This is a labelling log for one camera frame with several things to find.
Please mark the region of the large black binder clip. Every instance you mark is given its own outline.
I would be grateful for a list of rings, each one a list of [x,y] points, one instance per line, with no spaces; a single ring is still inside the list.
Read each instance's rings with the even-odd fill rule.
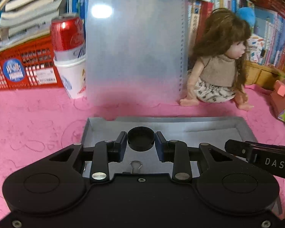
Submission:
[[[129,162],[129,168],[125,171],[126,174],[140,174],[140,170],[143,167],[143,164],[141,161],[131,161]]]

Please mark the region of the black round lid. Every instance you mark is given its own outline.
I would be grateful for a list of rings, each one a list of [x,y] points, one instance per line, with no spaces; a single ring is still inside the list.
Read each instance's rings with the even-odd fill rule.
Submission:
[[[134,151],[148,151],[154,146],[154,142],[155,133],[148,127],[135,127],[127,133],[127,143],[129,147]]]

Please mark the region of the grey cardboard box tray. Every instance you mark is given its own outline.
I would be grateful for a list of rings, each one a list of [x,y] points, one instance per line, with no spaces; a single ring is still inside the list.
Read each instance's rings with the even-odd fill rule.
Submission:
[[[93,147],[100,141],[114,141],[120,132],[129,132],[132,128],[144,126],[154,132],[160,131],[166,140],[183,141],[189,147],[198,147],[200,143],[209,143],[221,150],[226,141],[256,142],[252,130],[241,117],[193,117],[193,118],[151,118],[151,117],[122,117],[113,121],[102,118],[87,120],[81,143]],[[158,159],[156,148],[145,152],[136,152],[126,148],[121,163],[109,163],[109,176],[122,173],[131,168],[129,162],[141,161],[141,174],[168,173],[172,174],[172,163],[162,163]]]

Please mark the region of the pink cardboard phone stand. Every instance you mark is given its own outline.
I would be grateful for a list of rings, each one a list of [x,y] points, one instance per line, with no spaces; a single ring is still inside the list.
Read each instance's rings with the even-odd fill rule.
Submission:
[[[275,117],[285,122],[285,79],[275,82],[274,90],[270,96]]]

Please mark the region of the wooden drawer box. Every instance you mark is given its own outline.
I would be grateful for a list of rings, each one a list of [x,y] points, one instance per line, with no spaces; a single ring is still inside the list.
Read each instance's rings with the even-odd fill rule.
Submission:
[[[283,81],[285,73],[277,70],[272,65],[259,65],[257,63],[246,61],[247,79],[245,84],[256,84],[263,89],[273,90],[277,80]]]

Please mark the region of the pink bunny print cloth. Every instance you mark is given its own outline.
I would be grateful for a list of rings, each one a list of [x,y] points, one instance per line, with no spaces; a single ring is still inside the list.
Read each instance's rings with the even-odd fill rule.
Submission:
[[[185,108],[177,103],[140,105],[134,101],[96,107],[85,98],[72,100],[64,89],[0,92],[0,220],[9,213],[2,195],[5,178],[22,167],[78,142],[89,117],[113,120],[124,116],[241,116],[260,143],[285,146],[285,123],[277,120],[269,91],[246,87],[253,109],[238,110],[232,102]]]

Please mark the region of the white paper cup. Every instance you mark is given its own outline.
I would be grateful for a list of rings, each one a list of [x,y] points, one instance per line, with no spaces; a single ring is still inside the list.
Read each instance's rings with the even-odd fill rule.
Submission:
[[[71,99],[86,96],[85,56],[69,61],[54,61],[63,86]]]

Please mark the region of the doll with brown hair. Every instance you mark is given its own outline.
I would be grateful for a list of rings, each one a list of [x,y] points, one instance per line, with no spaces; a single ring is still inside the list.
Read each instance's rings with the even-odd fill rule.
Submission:
[[[205,22],[202,38],[194,45],[195,63],[188,74],[183,107],[206,103],[235,102],[240,110],[251,110],[244,91],[247,80],[245,58],[251,28],[228,9],[214,10]]]

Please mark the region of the red plastic crate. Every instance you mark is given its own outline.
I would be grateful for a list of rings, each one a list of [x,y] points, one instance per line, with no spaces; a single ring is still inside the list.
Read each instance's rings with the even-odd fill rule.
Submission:
[[[0,91],[62,88],[53,57],[50,35],[0,52]]]

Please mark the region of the translucent clipboard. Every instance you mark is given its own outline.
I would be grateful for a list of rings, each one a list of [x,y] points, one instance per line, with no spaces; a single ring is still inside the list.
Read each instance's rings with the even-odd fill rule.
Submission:
[[[177,102],[187,38],[187,0],[88,0],[88,100],[96,106]]]

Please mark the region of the red soda can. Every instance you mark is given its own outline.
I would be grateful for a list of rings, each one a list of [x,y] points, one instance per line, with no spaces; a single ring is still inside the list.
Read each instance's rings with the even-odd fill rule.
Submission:
[[[50,34],[55,61],[71,61],[85,55],[84,25],[77,13],[53,18]]]

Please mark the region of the blue white plush toy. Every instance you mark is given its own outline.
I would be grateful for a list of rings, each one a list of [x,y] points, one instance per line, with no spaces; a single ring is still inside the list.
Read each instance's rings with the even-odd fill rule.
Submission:
[[[246,21],[250,27],[255,25],[255,12],[250,7],[242,7],[237,10],[236,15],[241,19]]]

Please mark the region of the stack of books on crate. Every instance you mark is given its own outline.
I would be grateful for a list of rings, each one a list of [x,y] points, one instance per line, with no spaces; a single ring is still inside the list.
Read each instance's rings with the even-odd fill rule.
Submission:
[[[66,0],[0,0],[0,51],[49,33]]]

